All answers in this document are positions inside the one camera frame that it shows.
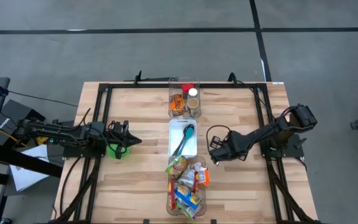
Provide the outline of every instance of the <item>green object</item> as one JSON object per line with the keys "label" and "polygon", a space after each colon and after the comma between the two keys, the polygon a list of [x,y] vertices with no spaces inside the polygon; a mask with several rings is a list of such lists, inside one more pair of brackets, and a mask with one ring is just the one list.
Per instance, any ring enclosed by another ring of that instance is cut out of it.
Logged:
{"label": "green object", "polygon": [[[112,149],[116,150],[118,145],[117,144],[110,144],[110,147],[112,147]],[[109,156],[112,157],[113,159],[117,159],[116,158],[116,152],[111,150],[110,147],[108,146],[106,148],[107,154],[109,154]],[[131,153],[131,147],[128,147],[127,151],[125,153],[121,154],[121,159],[127,157],[129,153]]]}

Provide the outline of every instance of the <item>snack bag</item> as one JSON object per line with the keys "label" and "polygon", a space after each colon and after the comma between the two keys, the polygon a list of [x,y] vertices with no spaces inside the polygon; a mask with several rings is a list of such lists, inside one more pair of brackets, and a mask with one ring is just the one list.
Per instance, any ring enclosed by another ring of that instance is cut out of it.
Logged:
{"label": "snack bag", "polygon": [[194,221],[197,213],[201,209],[201,206],[197,206],[196,209],[193,209],[190,206],[186,206],[186,205],[182,205],[181,203],[178,203],[178,208],[184,215],[189,217],[191,221]]}
{"label": "snack bag", "polygon": [[188,205],[192,209],[197,209],[198,204],[201,202],[201,198],[198,194],[192,193],[191,190],[184,185],[179,185],[175,188],[175,195],[180,203]]}
{"label": "snack bag", "polygon": [[196,179],[195,175],[196,171],[194,171],[193,169],[187,169],[182,173],[180,178],[177,180],[177,183],[179,185],[185,185],[189,188],[193,188]]}
{"label": "snack bag", "polygon": [[171,163],[169,163],[168,167],[165,171],[172,175],[174,179],[180,177],[180,175],[185,171],[187,168],[187,160],[184,156],[180,156],[175,158]]}
{"label": "snack bag", "polygon": [[197,181],[199,184],[208,185],[209,184],[209,172],[207,168],[204,168],[200,162],[189,165],[190,169],[197,171],[198,178]]}

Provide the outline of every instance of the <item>wooden tabletop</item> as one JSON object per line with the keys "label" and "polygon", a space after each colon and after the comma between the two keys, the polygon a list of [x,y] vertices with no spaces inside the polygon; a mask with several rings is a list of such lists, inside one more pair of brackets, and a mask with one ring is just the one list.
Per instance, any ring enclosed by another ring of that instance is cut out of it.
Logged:
{"label": "wooden tabletop", "polygon": [[[92,120],[98,85],[99,82],[84,83],[76,123],[88,108],[91,112],[86,122]],[[285,87],[273,83],[267,83],[267,86],[272,111],[278,116],[288,107]],[[219,166],[212,163],[206,148],[206,130],[212,125],[224,124],[242,134],[259,128],[252,92],[238,88],[208,88],[201,89],[200,93],[202,115],[197,119],[198,155],[207,162],[211,183],[206,189],[207,212],[197,217],[196,222],[210,223],[211,219],[217,219],[218,223],[275,223],[266,164],[259,145],[253,146],[245,162],[226,161]],[[189,222],[185,217],[171,216],[166,211],[168,175],[164,170],[168,164],[168,88],[113,89],[108,122],[125,119],[129,120],[131,134],[143,142],[133,146],[131,153],[122,160],[108,156],[102,159],[92,223],[142,223],[145,218],[151,223]],[[219,128],[209,133],[210,138],[214,135],[223,138],[226,134],[225,129]],[[63,181],[74,161],[75,158],[65,161],[55,201],[58,211]],[[68,178],[64,208],[78,192],[83,161],[77,163]],[[284,158],[283,163],[290,193],[306,214],[317,218],[305,167],[292,158]],[[286,218],[281,194],[279,198],[283,218]],[[81,218],[85,217],[87,201],[88,194],[84,197]]]}

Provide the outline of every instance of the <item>concrete floor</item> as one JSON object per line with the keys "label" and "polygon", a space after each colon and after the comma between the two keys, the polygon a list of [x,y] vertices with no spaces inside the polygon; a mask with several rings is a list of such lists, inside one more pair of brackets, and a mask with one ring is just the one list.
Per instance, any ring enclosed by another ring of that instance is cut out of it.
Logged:
{"label": "concrete floor", "polygon": [[[258,0],[261,27],[358,27],[358,1]],[[0,0],[0,29],[252,27],[247,0]],[[264,33],[273,81],[319,124],[306,134],[308,177],[319,219],[358,223],[358,32]],[[254,33],[0,35],[0,77],[9,89],[77,103],[85,81],[192,76],[263,81]],[[75,108],[9,95],[44,116]],[[9,197],[5,217],[46,222],[58,179]]]}

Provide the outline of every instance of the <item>food package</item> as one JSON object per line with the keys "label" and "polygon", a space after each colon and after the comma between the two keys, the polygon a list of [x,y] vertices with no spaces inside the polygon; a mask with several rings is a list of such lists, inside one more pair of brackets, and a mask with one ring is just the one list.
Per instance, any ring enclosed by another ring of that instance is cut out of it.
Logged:
{"label": "food package", "polygon": [[187,160],[184,156],[180,156],[178,158],[175,158],[171,163],[169,163],[165,171],[168,174],[172,175],[172,177],[176,180],[181,176],[181,174],[186,170],[186,168]]}
{"label": "food package", "polygon": [[180,178],[177,180],[179,185],[185,185],[189,188],[193,188],[196,180],[196,171],[193,169],[185,170]]}
{"label": "food package", "polygon": [[177,200],[181,204],[190,206],[192,209],[197,209],[198,204],[201,202],[201,198],[197,193],[193,193],[188,187],[179,185],[175,188],[175,195]]}
{"label": "food package", "polygon": [[189,217],[191,219],[191,221],[194,221],[197,213],[201,209],[201,206],[197,206],[195,209],[193,209],[190,206],[186,206],[186,205],[178,203],[178,208],[184,215]]}
{"label": "food package", "polygon": [[183,115],[184,112],[186,112],[185,101],[181,94],[175,94],[170,97],[170,106],[172,115],[174,116]]}
{"label": "food package", "polygon": [[188,168],[197,171],[198,176],[196,179],[198,184],[209,184],[209,172],[207,168],[203,167],[202,163],[196,162],[195,164],[190,164]]}

